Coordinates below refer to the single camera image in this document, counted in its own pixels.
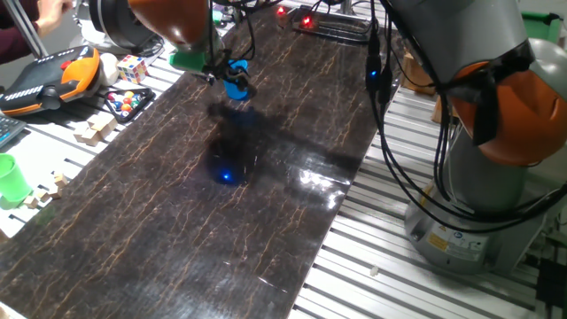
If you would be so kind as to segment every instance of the rubik's cube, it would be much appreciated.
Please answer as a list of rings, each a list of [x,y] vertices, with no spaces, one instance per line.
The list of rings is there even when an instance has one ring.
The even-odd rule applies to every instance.
[[[122,80],[134,84],[138,84],[148,75],[148,68],[145,65],[144,59],[131,55],[126,56],[118,63],[118,71],[120,71]]]

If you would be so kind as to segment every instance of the white label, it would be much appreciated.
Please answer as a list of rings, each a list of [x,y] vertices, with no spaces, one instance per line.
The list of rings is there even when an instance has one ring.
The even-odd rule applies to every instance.
[[[451,230],[434,223],[427,241],[434,247],[456,258],[478,261],[485,250],[488,236],[479,236]]]

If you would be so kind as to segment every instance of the dark marble table surface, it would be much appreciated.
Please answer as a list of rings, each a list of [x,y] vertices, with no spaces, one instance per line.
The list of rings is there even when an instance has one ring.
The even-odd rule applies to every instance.
[[[183,76],[0,245],[2,302],[28,318],[287,316],[376,124],[367,49],[273,14],[252,18],[258,95]],[[242,50],[246,28],[224,42]],[[247,183],[212,178],[219,144]]]

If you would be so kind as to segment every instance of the keyboard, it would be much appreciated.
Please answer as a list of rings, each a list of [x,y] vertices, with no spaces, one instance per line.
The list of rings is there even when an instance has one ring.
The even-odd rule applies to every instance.
[[[26,123],[0,115],[0,147],[6,145],[11,139],[21,132]]]

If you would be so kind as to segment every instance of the person's hand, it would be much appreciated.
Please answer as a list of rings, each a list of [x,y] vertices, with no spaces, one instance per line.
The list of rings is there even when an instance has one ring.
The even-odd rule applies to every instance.
[[[73,7],[73,0],[38,0],[39,19],[35,22],[39,27],[40,37],[48,35],[61,24],[63,14]]]

